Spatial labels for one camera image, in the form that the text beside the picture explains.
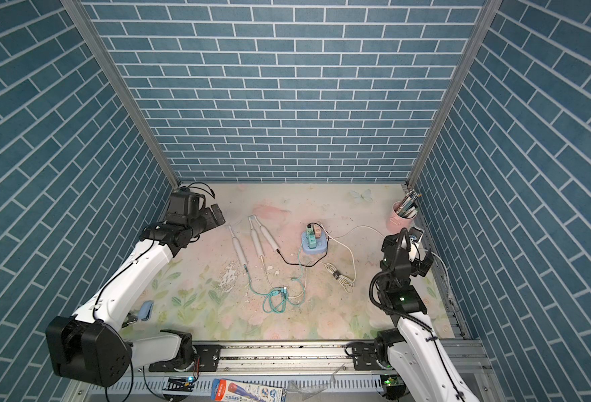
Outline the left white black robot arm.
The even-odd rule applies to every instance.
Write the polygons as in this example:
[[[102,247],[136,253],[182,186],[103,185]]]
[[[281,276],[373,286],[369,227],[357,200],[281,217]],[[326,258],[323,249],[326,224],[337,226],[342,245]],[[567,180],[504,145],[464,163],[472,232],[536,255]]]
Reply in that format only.
[[[121,328],[157,273],[203,233],[224,225],[217,204],[170,222],[147,226],[131,255],[102,288],[69,317],[57,316],[46,328],[54,373],[63,378],[110,387],[129,368],[163,363],[170,370],[192,370],[196,362],[189,333],[163,330],[128,343]]]

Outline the teal small plug adapter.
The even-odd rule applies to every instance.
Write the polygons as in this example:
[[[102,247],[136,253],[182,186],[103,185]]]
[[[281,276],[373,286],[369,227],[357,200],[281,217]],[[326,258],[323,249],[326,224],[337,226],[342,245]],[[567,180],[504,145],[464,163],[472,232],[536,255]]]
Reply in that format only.
[[[309,236],[308,234],[306,234],[306,231],[305,231],[305,244],[306,244],[307,251],[314,252],[319,249],[318,239],[315,237],[315,235]]]

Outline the white electric toothbrush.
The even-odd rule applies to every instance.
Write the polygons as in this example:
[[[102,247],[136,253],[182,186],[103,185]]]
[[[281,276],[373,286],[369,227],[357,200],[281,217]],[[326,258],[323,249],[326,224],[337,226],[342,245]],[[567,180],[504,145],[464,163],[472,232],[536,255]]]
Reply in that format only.
[[[253,241],[253,247],[260,261],[263,261],[263,259],[265,258],[265,253],[260,241],[260,236],[258,235],[258,231],[255,229],[254,217],[252,215],[248,217],[248,222],[250,226],[250,234]]]
[[[263,234],[265,239],[267,239],[268,243],[270,244],[271,249],[276,253],[280,253],[280,246],[275,240],[275,238],[272,236],[272,234],[269,232],[269,230],[261,223],[260,219],[256,215],[254,215],[253,218],[260,227],[260,232]]]
[[[227,228],[231,234],[232,242],[233,242],[233,249],[235,250],[235,253],[238,256],[239,263],[243,267],[243,269],[245,269],[245,271],[247,271],[248,270],[248,260],[244,254],[241,243],[240,243],[238,237],[236,236],[236,234],[234,233],[233,227],[231,225],[228,225]]]

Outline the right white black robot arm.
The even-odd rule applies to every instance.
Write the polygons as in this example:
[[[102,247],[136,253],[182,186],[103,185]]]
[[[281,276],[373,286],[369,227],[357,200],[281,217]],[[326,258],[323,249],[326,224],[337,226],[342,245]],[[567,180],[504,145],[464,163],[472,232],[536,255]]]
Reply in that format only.
[[[397,372],[416,401],[477,401],[411,283],[413,276],[426,276],[434,264],[431,251],[423,248],[423,234],[418,227],[403,228],[382,241],[381,271],[370,281],[368,296],[392,319],[394,328],[375,338],[377,359]]]

